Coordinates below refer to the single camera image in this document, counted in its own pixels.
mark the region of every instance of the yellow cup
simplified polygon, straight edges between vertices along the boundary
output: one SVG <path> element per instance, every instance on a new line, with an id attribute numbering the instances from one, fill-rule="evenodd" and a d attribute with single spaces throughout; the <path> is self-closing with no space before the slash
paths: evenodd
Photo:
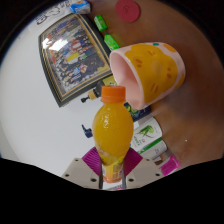
<path id="1" fill-rule="evenodd" d="M 141 110 L 180 87 L 184 62 L 166 43 L 141 43 L 113 50 L 110 66 L 116 83 L 126 87 L 126 101 Z"/>

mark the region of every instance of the plastic bottle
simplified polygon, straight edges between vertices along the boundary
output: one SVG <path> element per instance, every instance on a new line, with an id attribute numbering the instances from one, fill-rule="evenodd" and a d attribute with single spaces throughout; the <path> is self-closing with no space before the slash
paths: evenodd
<path id="1" fill-rule="evenodd" d="M 101 91 L 102 91 L 102 86 L 109 86 L 109 85 L 117 85 L 117 83 L 114 80 L 113 75 L 100 80 L 97 84 L 96 87 L 88 92 L 88 97 L 86 98 L 82 98 L 81 101 L 83 103 L 86 102 L 86 100 L 90 99 L 90 100 L 95 100 L 96 98 L 101 96 Z"/>
<path id="2" fill-rule="evenodd" d="M 92 133 L 102 161 L 103 178 L 107 183 L 122 179 L 123 159 L 129 150 L 134 132 L 130 113 L 124 107 L 125 87 L 103 86 L 104 105 L 94 117 Z"/>

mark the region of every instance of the package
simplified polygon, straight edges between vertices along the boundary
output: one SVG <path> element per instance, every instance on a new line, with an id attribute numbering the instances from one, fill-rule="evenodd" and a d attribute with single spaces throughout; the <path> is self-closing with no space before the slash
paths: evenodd
<path id="1" fill-rule="evenodd" d="M 75 14 L 88 14 L 91 11 L 89 2 L 85 0 L 82 1 L 72 0 L 70 9 Z"/>
<path id="2" fill-rule="evenodd" d="M 134 130 L 131 146 L 136 151 L 162 137 L 162 130 L 154 117 Z"/>
<path id="3" fill-rule="evenodd" d="M 167 146 L 165 142 L 159 138 L 153 143 L 147 145 L 142 150 L 138 151 L 138 153 L 143 158 L 149 158 L 149 159 L 156 159 L 158 156 L 160 156 L 162 153 L 164 153 L 167 150 Z"/>

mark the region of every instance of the bottle label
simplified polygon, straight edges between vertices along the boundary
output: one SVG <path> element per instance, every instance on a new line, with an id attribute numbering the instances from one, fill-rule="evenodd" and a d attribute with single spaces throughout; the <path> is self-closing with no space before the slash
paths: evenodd
<path id="1" fill-rule="evenodd" d="M 110 86 L 110 85 L 116 86 L 117 85 L 117 83 L 114 80 L 114 76 L 113 75 L 103 79 L 103 83 L 104 83 L 105 86 Z"/>
<path id="2" fill-rule="evenodd" d="M 102 165 L 103 179 L 107 183 L 116 183 L 122 179 L 123 163 L 115 162 L 109 166 Z"/>

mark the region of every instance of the black border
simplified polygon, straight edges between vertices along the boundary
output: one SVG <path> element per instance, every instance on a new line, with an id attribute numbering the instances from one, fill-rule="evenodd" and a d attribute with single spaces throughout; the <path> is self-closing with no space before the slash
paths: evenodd
<path id="1" fill-rule="evenodd" d="M 63 19 L 66 19 L 66 17 L 69 17 L 69 16 L 71 16 L 71 15 L 72 15 L 72 13 L 70 13 L 70 14 L 64 16 L 63 18 L 61 18 L 60 20 L 58 20 L 57 22 L 55 22 L 54 24 L 52 24 L 48 29 L 50 29 L 52 26 L 55 26 L 55 24 L 57 24 L 58 22 L 60 22 L 60 21 L 63 20 Z M 86 24 L 84 24 L 85 27 L 86 27 L 86 29 L 88 30 L 88 32 L 90 33 L 90 35 L 92 36 L 92 38 L 94 39 L 94 41 L 96 42 L 96 44 L 97 44 L 97 46 L 99 47 L 99 49 L 101 50 L 101 49 L 103 48 L 103 50 L 105 51 L 106 55 L 104 55 L 104 53 L 103 53 L 102 51 L 101 51 L 101 53 L 103 54 L 103 56 L 104 56 L 106 62 L 108 63 L 108 66 L 110 67 L 110 64 L 109 64 L 109 56 L 110 56 L 111 51 L 110 51 L 110 49 L 107 47 L 107 45 L 105 44 L 104 39 L 103 39 L 103 37 L 101 36 L 101 33 L 100 33 L 99 30 L 96 28 L 96 26 L 93 24 L 93 22 L 88 18 L 87 15 L 78 15 L 78 17 L 81 17 L 81 19 L 83 19 L 83 20 L 88 24 L 88 26 L 90 27 L 91 30 L 89 29 L 88 26 L 86 26 Z M 59 107 L 63 107 L 63 106 L 65 106 L 65 105 L 67 105 L 70 101 L 74 100 L 76 97 L 78 97 L 78 96 L 82 95 L 83 93 L 86 93 L 88 90 L 94 88 L 94 87 L 96 86 L 96 84 L 97 84 L 100 80 L 102 80 L 102 79 L 104 79 L 104 78 L 107 78 L 107 77 L 109 77 L 109 76 L 112 75 L 112 72 L 111 72 L 111 70 L 110 70 L 110 71 L 108 71 L 109 74 L 105 74 L 105 75 L 102 74 L 102 75 L 100 76 L 101 78 L 99 78 L 99 77 L 95 77 L 95 78 L 93 78 L 92 83 L 87 84 L 86 87 L 82 88 L 81 90 L 78 90 L 76 93 L 73 93 L 73 94 L 72 94 L 71 96 L 69 96 L 68 98 L 66 98 L 66 99 L 64 99 L 64 100 L 63 100 L 63 99 L 60 100 L 59 97 L 58 97 L 58 95 L 57 95 L 57 93 L 55 92 L 56 90 L 54 89 L 53 84 L 52 84 L 52 82 L 51 82 L 51 80 L 50 80 L 50 78 L 49 78 L 49 75 L 51 75 L 51 74 L 48 74 L 48 71 L 47 71 L 47 69 L 46 69 L 46 64 L 45 64 L 45 61 L 44 61 L 43 56 L 42 56 L 42 41 L 41 41 L 41 38 L 42 38 L 42 35 L 43 35 L 45 32 L 46 32 L 46 30 L 45 30 L 44 32 L 42 32 L 42 33 L 39 35 L 39 37 L 38 37 L 40 59 L 41 59 L 42 67 L 43 67 L 43 70 L 44 70 L 45 77 L 46 77 L 46 79 L 47 79 L 48 85 L 49 85 L 49 87 L 50 87 L 50 89 L 51 89 L 51 92 L 52 92 L 52 94 L 53 94 L 53 96 L 54 96 L 54 98 L 55 98 L 55 100 L 56 100 L 56 102 L 57 102 L 57 104 L 58 104 Z"/>

